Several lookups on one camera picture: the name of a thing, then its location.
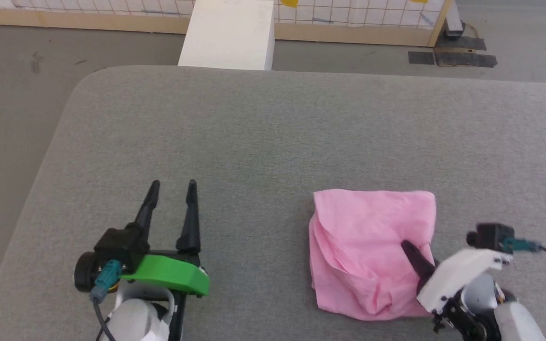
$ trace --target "gray table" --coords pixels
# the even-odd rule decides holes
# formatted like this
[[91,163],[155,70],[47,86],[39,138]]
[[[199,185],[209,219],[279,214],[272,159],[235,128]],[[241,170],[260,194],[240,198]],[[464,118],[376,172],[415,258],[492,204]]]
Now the gray table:
[[[188,341],[457,340],[427,319],[320,311],[310,287],[312,192],[429,190],[444,259],[477,222],[546,243],[546,84],[180,67],[118,67],[74,91],[0,269],[0,341],[92,340],[77,257],[162,183],[153,248],[172,248],[199,183],[211,294]],[[497,274],[546,333],[546,255]],[[109,298],[104,309],[111,307]]]

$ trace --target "pink cloth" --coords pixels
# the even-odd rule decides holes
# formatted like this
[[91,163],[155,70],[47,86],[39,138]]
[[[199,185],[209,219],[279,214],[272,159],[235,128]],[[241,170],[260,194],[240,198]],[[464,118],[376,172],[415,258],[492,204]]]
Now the pink cloth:
[[366,321],[429,315],[400,244],[409,240],[433,263],[435,196],[330,189],[314,199],[309,248],[319,308]]

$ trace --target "gray floor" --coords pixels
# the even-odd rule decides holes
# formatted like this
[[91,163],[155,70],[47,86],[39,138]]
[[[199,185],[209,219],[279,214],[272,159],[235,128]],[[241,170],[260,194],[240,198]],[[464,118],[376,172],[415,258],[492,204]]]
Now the gray floor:
[[[499,65],[494,69],[408,64],[407,51],[419,48],[290,41],[276,42],[273,68],[546,82],[546,8],[465,5],[460,9],[463,19],[485,39],[487,53],[497,56]],[[105,67],[174,65],[183,39],[0,27],[0,261],[74,86]]]

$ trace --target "black tape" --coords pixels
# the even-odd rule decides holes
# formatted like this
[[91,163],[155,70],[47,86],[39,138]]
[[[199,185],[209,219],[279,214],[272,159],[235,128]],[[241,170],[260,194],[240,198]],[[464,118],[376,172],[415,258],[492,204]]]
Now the black tape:
[[408,51],[410,64],[435,65],[432,52]]
[[498,64],[496,56],[458,52],[435,52],[435,61],[440,66],[494,67]]
[[440,35],[439,39],[437,40],[437,43],[435,43],[435,47],[455,47],[455,48],[470,48],[473,50],[486,50],[486,43],[484,43],[483,39],[480,39],[478,37],[460,37],[459,39],[448,39],[448,37],[444,35]]

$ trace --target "grid panel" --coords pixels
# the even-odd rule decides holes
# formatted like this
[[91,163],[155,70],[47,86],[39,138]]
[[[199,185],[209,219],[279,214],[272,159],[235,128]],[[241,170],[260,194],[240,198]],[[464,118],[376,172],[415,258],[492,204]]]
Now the grid panel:
[[[12,0],[18,9],[190,18],[195,0]],[[275,22],[433,30],[444,0],[274,0]]]

